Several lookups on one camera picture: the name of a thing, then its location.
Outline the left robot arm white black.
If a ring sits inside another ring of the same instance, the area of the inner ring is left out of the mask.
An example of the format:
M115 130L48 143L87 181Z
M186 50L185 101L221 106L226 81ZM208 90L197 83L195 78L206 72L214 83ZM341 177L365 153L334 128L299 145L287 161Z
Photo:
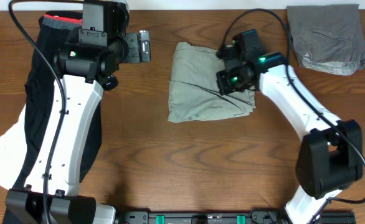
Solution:
M23 189L10 189L7 209L23 223L117 223L115 207L80 191L80 167L90 125L103 92L114 88L112 73L121 63L150 62L147 30L122 34L84 30L78 43L65 43L54 55L52 110L40 152Z

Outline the khaki green shorts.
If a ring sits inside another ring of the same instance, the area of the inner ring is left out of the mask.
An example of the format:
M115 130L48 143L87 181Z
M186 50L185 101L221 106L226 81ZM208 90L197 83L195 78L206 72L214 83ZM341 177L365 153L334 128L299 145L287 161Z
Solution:
M216 73L223 69L214 49L178 43L169 81L168 121L215 121L253 112L254 92L219 93Z

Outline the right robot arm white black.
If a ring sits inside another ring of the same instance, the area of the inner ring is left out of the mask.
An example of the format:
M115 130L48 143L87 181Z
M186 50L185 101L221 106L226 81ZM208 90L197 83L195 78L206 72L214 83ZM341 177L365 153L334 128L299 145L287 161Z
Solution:
M217 73L220 93L228 95L254 86L283 113L301 141L295 168L299 187L285 205L279 223L320 221L325 206L363 177L360 126L327 110L278 52L217 56L225 64Z

